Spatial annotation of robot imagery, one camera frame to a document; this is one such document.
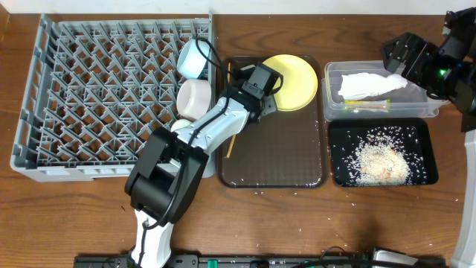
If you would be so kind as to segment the yellow plate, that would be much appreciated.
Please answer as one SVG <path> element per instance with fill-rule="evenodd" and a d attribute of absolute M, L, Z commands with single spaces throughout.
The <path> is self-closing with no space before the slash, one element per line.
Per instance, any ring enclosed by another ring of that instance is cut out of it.
<path fill-rule="evenodd" d="M 279 111 L 296 111 L 313 100 L 318 90 L 318 77 L 303 58 L 280 54 L 269 57 L 263 64 L 283 75 L 284 81 L 277 81 L 274 86 L 275 89 L 281 86 L 280 90 L 273 94 Z"/>

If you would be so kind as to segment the green yellow snack wrapper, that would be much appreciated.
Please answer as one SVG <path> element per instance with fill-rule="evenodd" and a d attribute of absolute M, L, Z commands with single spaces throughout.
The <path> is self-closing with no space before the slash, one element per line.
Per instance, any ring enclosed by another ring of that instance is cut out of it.
<path fill-rule="evenodd" d="M 346 112 L 388 112 L 390 100 L 346 100 L 342 108 Z"/>

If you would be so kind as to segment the pink bowl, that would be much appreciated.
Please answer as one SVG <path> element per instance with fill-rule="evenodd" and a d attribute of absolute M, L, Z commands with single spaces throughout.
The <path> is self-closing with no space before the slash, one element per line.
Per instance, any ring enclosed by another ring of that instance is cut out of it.
<path fill-rule="evenodd" d="M 211 86 L 207 80 L 189 79 L 180 87 L 176 99 L 178 113 L 196 121 L 207 111 L 211 102 Z"/>

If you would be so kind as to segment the white napkin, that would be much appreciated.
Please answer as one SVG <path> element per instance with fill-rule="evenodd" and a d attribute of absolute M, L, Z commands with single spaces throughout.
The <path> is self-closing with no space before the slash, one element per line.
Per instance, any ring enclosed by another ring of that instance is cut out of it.
<path fill-rule="evenodd" d="M 383 77 L 379 74 L 358 73 L 342 75 L 338 94 L 346 101 L 359 101 L 368 97 L 383 95 L 395 89 L 405 88 L 408 81 L 398 74 Z"/>

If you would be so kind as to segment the light blue bowl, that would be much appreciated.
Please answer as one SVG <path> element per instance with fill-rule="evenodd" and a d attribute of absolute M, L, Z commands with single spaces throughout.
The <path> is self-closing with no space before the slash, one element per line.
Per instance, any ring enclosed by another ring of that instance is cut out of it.
<path fill-rule="evenodd" d="M 190 39 L 178 57 L 177 71 L 185 79 L 196 79 L 207 64 L 210 46 L 201 40 Z"/>

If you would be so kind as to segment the white cup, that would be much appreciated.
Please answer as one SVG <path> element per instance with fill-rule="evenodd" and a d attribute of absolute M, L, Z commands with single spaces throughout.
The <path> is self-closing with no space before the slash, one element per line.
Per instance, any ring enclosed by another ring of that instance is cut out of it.
<path fill-rule="evenodd" d="M 187 119 L 178 119 L 170 128 L 171 132 L 175 132 L 176 130 L 179 130 L 184 127 L 188 127 L 192 124 L 191 121 Z"/>

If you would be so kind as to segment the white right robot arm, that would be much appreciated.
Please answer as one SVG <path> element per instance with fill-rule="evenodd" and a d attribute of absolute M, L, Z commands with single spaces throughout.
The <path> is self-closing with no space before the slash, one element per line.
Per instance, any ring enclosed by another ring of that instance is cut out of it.
<path fill-rule="evenodd" d="M 384 68 L 426 91 L 428 97 L 450 101 L 462 113 L 467 159 L 466 191 L 460 234 L 451 267 L 475 266 L 475 8 L 446 13 L 442 45 L 413 33 L 382 44 Z"/>

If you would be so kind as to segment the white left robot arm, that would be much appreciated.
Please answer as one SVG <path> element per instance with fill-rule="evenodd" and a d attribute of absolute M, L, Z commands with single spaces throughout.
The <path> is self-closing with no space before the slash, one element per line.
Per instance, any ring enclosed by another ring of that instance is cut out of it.
<path fill-rule="evenodd" d="M 248 79 L 227 85 L 215 107 L 191 125 L 152 132 L 124 188 L 138 221 L 133 267 L 166 264 L 173 227 L 190 207 L 210 155 L 265 110 L 275 111 L 272 97 L 284 82 L 280 72 L 258 63 Z"/>

